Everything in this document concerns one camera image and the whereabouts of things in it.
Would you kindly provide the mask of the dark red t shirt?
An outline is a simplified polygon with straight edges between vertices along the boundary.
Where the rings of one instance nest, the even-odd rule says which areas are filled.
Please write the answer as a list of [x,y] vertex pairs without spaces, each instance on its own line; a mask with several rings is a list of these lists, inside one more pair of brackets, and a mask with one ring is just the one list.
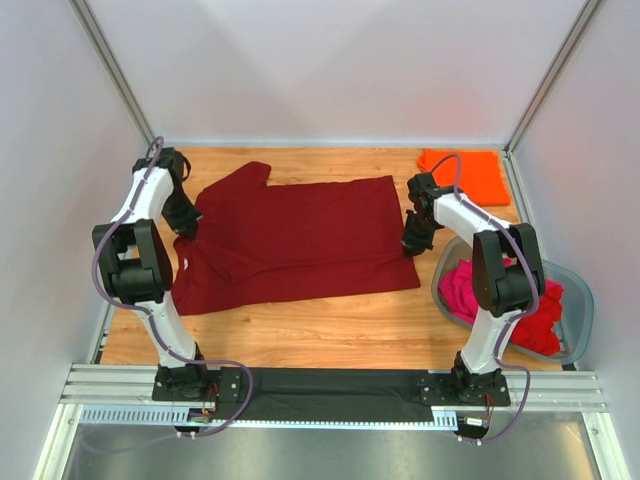
[[419,287],[392,176],[270,185],[270,173],[250,162],[197,196],[197,234],[174,242],[180,315]]

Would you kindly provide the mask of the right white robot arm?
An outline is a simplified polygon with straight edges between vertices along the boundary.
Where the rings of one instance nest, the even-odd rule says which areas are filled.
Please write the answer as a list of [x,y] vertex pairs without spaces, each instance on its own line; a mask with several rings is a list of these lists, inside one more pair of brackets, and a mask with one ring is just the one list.
[[455,185],[440,187],[432,174],[407,182],[413,208],[402,236],[404,254],[433,248],[435,233],[453,231],[471,247],[472,293],[478,310],[471,334],[456,354],[445,391],[461,400],[498,388],[506,343],[520,319],[539,306],[545,276],[535,229],[511,224],[474,204]]

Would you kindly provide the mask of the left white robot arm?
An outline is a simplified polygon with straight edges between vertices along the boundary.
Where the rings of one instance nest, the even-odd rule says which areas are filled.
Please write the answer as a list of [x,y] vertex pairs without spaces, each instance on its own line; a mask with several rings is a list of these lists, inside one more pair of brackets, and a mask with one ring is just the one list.
[[171,289],[173,270],[156,222],[193,240],[201,213],[184,191],[191,164],[173,147],[152,147],[132,168],[133,184],[118,213],[92,231],[92,280],[111,305],[133,311],[158,353],[152,398],[199,401],[208,390],[207,367],[186,332]]

